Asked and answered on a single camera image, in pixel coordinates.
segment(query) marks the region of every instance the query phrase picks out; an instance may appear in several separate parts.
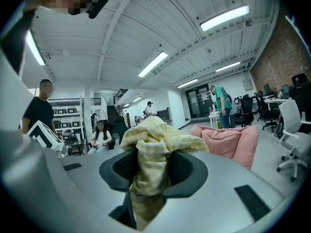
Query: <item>fluorescent light fixture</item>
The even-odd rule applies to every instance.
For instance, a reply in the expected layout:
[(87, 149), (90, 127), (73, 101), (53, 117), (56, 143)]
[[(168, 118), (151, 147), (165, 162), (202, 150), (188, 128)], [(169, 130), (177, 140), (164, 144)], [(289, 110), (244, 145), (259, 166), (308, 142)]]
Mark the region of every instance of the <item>fluorescent light fixture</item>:
[(209, 30), (223, 22), (229, 21), (237, 17), (244, 16), (248, 13), (249, 13), (248, 5), (242, 5), (240, 7), (228, 10), (215, 17), (212, 17), (211, 19), (206, 20), (205, 22), (202, 22), (200, 26), (202, 30), (205, 32), (206, 30)]
[(184, 87), (184, 86), (186, 86), (186, 85), (188, 85), (188, 84), (191, 84), (191, 83), (194, 83), (194, 82), (197, 82), (197, 81), (198, 81), (198, 79), (191, 80), (191, 81), (189, 81), (189, 82), (187, 82), (187, 83), (181, 84), (181, 85), (180, 85), (180, 86), (178, 86), (177, 88)]
[(161, 52), (156, 58), (153, 59), (152, 62), (138, 75), (140, 77), (145, 76), (152, 68), (154, 68), (157, 64), (159, 64), (162, 60), (167, 57), (165, 52)]
[(136, 98), (136, 99), (133, 100), (133, 102), (136, 102), (137, 100), (140, 100), (140, 99), (141, 99), (141, 97)]
[(238, 65), (239, 63), (241, 63), (241, 61), (238, 61), (238, 62), (233, 63), (233, 64), (231, 64), (231, 65), (228, 65), (228, 66), (226, 66), (226, 67), (219, 68), (219, 69), (216, 70), (216, 72), (220, 72), (220, 71), (222, 71), (222, 70), (224, 70), (224, 69), (227, 69), (227, 68), (229, 68), (229, 67), (234, 67), (234, 66)]
[(35, 40), (33, 38), (33, 35), (31, 34), (30, 30), (28, 30), (28, 32), (26, 34), (26, 41), (27, 41), (27, 44), (28, 44), (31, 52), (33, 52), (34, 57), (38, 61), (39, 65), (45, 66), (44, 60), (42, 59), (41, 54), (39, 53), (39, 50), (35, 44)]

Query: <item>seated woman with long hair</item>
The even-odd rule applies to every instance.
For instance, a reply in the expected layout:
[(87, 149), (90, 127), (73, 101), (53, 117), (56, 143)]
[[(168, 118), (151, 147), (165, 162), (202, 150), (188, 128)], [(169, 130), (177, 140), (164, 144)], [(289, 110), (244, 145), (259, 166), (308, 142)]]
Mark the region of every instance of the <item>seated woman with long hair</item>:
[(112, 137), (109, 133), (108, 126), (105, 126), (104, 121), (98, 121), (97, 130), (94, 132), (91, 139), (92, 148), (88, 153), (91, 154), (109, 150), (108, 142), (111, 140)]

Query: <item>pink sofa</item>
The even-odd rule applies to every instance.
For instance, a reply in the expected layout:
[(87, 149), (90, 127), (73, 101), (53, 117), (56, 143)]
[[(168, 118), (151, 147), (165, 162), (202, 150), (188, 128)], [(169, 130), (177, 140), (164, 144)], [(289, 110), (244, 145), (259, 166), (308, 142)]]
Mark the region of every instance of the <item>pink sofa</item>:
[(213, 129), (194, 125), (191, 135), (202, 138), (209, 152), (235, 160), (251, 169), (258, 143), (258, 128)]

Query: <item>yellow checkered cloth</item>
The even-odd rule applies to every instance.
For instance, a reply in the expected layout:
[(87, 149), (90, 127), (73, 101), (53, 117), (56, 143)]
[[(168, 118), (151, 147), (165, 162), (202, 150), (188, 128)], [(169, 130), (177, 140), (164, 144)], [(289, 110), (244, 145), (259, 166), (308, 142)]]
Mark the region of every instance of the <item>yellow checkered cloth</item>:
[(121, 147), (136, 144), (139, 170), (133, 178), (130, 195), (137, 230), (143, 231), (164, 206), (162, 193), (170, 186), (168, 158), (174, 150), (193, 148), (208, 151), (199, 137), (185, 134), (159, 117), (150, 116), (127, 130)]

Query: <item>black and white marker board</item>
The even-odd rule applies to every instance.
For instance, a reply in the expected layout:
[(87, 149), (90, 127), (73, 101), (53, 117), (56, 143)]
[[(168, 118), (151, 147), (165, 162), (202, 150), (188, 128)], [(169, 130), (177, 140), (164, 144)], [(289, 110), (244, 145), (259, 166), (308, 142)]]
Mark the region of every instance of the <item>black and white marker board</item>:
[(62, 151), (64, 143), (54, 134), (54, 132), (41, 121), (37, 121), (27, 133), (36, 140), (42, 147), (55, 151)]

